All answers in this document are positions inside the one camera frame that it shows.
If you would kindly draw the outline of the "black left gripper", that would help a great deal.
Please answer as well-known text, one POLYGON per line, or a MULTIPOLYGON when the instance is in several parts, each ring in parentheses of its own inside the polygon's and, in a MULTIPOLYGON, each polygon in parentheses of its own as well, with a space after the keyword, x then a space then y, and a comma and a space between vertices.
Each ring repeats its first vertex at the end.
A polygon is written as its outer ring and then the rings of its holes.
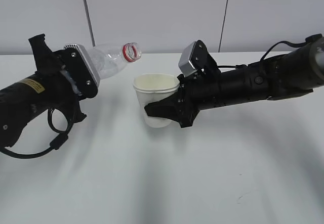
POLYGON ((69 124, 79 123, 86 118, 80 110, 79 101, 84 97, 74 93, 72 85, 62 74, 64 61, 63 50, 52 52, 45 42, 45 34, 36 35, 29 40, 32 48, 37 79, 45 87, 42 92, 44 103, 51 110, 57 109, 63 113, 69 124))

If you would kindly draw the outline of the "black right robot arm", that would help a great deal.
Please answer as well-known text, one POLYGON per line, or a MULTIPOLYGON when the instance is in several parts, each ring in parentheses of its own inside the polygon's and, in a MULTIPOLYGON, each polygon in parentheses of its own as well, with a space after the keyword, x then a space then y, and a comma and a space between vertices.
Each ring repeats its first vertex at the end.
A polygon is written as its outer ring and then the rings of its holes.
POLYGON ((293 51, 248 65, 219 66, 206 45, 197 40, 178 63, 180 85, 171 96, 145 106, 148 116, 191 127, 202 110, 260 100, 298 98, 323 86, 323 35, 289 43, 293 51))

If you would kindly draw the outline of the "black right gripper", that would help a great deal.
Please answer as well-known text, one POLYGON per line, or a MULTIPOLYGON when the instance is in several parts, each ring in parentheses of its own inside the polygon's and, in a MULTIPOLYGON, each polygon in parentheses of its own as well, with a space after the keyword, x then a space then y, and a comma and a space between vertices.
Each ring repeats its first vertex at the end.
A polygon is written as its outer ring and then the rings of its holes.
POLYGON ((219 84, 202 78, 178 76, 180 85, 176 94, 144 107, 150 117, 170 119, 178 122, 181 128, 191 127, 201 110, 221 106, 218 96, 219 84))

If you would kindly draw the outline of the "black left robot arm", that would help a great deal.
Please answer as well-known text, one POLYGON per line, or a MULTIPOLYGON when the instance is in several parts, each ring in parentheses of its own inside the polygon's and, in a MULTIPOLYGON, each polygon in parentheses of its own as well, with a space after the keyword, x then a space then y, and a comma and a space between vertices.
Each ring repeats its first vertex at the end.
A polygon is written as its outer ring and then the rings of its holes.
POLYGON ((1 147, 12 147, 24 127, 44 111, 61 111, 68 122, 79 123, 86 118, 80 110, 79 97, 61 73, 59 54, 45 43, 45 35, 29 39, 36 72, 1 90, 1 147))

